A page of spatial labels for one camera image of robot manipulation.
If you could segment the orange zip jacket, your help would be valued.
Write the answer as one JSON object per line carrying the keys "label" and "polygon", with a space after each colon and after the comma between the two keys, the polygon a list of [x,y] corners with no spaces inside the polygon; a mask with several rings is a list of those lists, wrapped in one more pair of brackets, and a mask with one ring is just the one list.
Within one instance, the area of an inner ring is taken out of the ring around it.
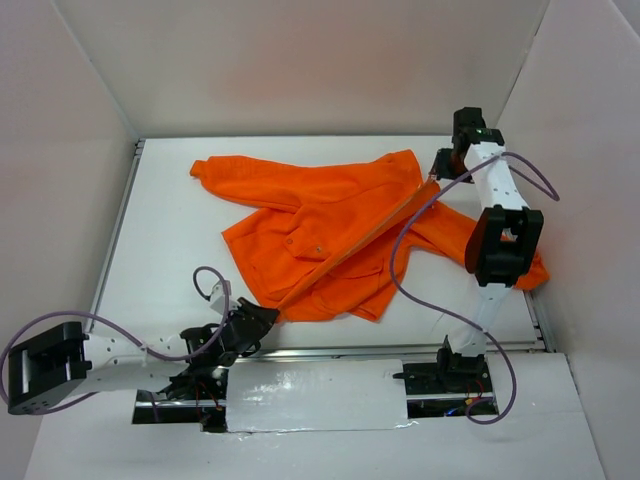
{"label": "orange zip jacket", "polygon": [[424,181],[409,150],[320,167],[212,156],[190,173],[253,208],[223,238],[256,300],[286,321],[378,321],[413,249],[463,264],[476,225],[436,199],[439,185]]}

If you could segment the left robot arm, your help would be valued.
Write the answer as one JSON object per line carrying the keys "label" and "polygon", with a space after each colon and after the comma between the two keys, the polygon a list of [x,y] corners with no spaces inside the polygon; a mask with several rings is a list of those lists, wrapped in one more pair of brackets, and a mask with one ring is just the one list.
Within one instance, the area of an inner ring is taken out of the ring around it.
{"label": "left robot arm", "polygon": [[82,313],[65,313],[65,322],[5,351],[5,401],[12,415],[45,415],[61,410],[75,396],[141,390],[168,399],[189,396],[213,373],[257,352],[279,317],[276,309],[241,298],[223,324],[192,327],[155,338],[151,345],[124,334],[88,333]]}

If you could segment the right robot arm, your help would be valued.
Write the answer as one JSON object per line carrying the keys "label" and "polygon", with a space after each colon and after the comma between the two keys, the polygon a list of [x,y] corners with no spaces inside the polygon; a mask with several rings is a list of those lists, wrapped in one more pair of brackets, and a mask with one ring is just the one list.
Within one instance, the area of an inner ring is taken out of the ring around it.
{"label": "right robot arm", "polygon": [[475,325],[463,325],[445,338],[444,361],[434,370],[442,389],[457,391],[469,380],[470,370],[484,360],[485,332],[504,298],[529,272],[544,217],[521,196],[506,159],[504,138],[486,125],[479,107],[454,112],[452,146],[437,152],[429,177],[472,183],[482,207],[464,252],[465,269],[478,285]]}

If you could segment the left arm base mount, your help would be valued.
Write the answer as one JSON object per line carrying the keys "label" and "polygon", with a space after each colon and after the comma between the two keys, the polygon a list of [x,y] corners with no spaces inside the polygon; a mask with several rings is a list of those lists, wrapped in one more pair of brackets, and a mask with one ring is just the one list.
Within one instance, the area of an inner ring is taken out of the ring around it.
{"label": "left arm base mount", "polygon": [[194,424],[205,433],[227,431],[228,369],[216,368],[199,376],[181,374],[163,390],[138,390],[133,425]]}

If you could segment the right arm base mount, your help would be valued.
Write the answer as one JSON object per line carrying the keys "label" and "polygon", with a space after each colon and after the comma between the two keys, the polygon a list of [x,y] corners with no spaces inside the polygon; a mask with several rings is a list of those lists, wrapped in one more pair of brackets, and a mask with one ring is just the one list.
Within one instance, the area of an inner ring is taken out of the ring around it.
{"label": "right arm base mount", "polygon": [[409,419],[497,415],[493,384],[484,358],[468,371],[457,369],[441,348],[429,362],[404,363],[392,374],[404,384]]}

